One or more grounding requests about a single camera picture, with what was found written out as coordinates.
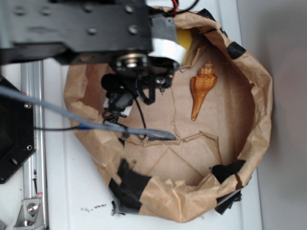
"metal bracket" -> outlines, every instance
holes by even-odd
[[[25,199],[14,226],[14,230],[44,230],[44,213],[41,199]]]
[[[0,230],[5,230],[6,225],[0,220]]]

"brown paper bag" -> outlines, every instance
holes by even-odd
[[[122,210],[186,222],[237,194],[250,180],[269,146],[272,78],[214,20],[187,12],[174,21],[177,28],[192,31],[185,63],[190,68],[178,71],[163,95],[156,92],[154,104],[141,107],[148,128],[172,132],[177,140],[140,142],[131,136],[123,147],[112,132],[75,135]],[[208,60],[218,80],[193,122],[190,80]],[[70,67],[64,93],[67,108],[102,123],[106,92],[100,80],[111,71],[106,64]],[[135,105],[119,123],[142,127]]]

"seashell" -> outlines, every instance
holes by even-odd
[[[208,61],[203,68],[199,70],[196,77],[191,80],[191,91],[193,96],[192,121],[195,121],[200,112],[201,105],[210,89],[212,89],[217,81],[214,74],[213,62]]]

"yellow object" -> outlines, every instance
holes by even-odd
[[[177,38],[178,44],[184,47],[187,51],[183,59],[184,64],[187,60],[188,51],[190,50],[193,41],[191,30],[177,29]]]

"black metal plate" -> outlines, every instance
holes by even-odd
[[[0,85],[17,90],[3,76]],[[0,96],[0,184],[6,183],[34,153],[33,108]]]

